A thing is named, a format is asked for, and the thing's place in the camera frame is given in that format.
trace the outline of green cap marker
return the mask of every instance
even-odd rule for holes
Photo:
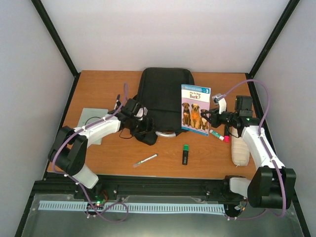
[[[182,164],[188,164],[188,157],[189,157],[189,145],[183,145],[183,152],[182,152]]]

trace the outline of gray wall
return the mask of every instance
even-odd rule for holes
[[[43,0],[78,70],[249,72],[288,0]]]
[[[30,0],[0,4],[0,236],[41,179],[72,75]]]
[[[270,90],[269,129],[278,157],[296,171],[295,189],[312,236],[316,236],[315,12],[315,1],[300,1],[255,77]],[[265,105],[263,90],[257,88]]]

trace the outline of red cap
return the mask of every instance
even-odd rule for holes
[[[224,142],[229,142],[229,136],[224,136]]]

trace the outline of black frame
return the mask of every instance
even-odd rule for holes
[[[80,73],[76,70],[62,40],[60,39],[52,21],[50,20],[41,0],[31,0],[37,12],[39,13],[43,23],[45,24],[48,32],[53,38],[57,48],[59,49],[61,55],[63,56],[69,70],[74,76],[74,82],[71,88],[63,116],[60,121],[59,129],[62,127],[70,102],[72,100],[73,94],[76,89],[76,85],[80,78]],[[270,37],[268,38],[266,44],[264,45],[261,53],[259,54],[256,62],[254,63],[251,71],[245,73],[247,79],[253,79],[258,72],[260,66],[267,57],[270,49],[277,40],[279,34],[281,33],[286,22],[290,18],[295,7],[300,0],[290,0],[287,4],[283,14],[278,20],[275,28],[273,29]],[[260,99],[256,90],[256,87],[253,82],[248,82],[248,87],[250,95],[253,98],[253,106],[258,118],[263,116],[263,110],[261,107]],[[270,142],[273,149],[274,145],[272,138],[269,132],[266,121],[264,121],[263,127],[265,129],[266,137]],[[105,183],[109,184],[109,190],[116,190],[109,194],[112,198],[115,198],[116,195],[165,195],[165,196],[191,196],[191,197],[200,197],[205,200],[215,200],[223,204],[231,204],[238,202],[237,199],[223,199],[220,195],[221,188],[223,187],[222,180],[202,180],[202,179],[174,179],[174,178],[149,178],[149,177],[129,177],[129,176],[108,176],[100,175],[100,179],[104,180]],[[26,223],[30,207],[33,202],[35,194],[73,194],[76,189],[76,185],[70,179],[63,177],[62,175],[57,175],[53,173],[47,173],[45,171],[43,180],[35,181],[33,189],[31,191],[29,200],[25,207],[25,211],[21,218],[20,224],[18,226],[16,237],[22,235],[24,225]],[[293,204],[298,216],[302,231],[304,236],[309,237],[310,232],[308,230],[301,206],[299,204],[297,195],[295,193],[293,197]]]

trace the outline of black backpack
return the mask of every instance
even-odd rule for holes
[[[194,85],[191,72],[182,68],[147,68],[140,79],[135,100],[148,109],[147,116],[153,119],[154,131],[138,134],[131,131],[137,140],[153,145],[157,140],[156,131],[174,132],[181,129],[181,84]]]

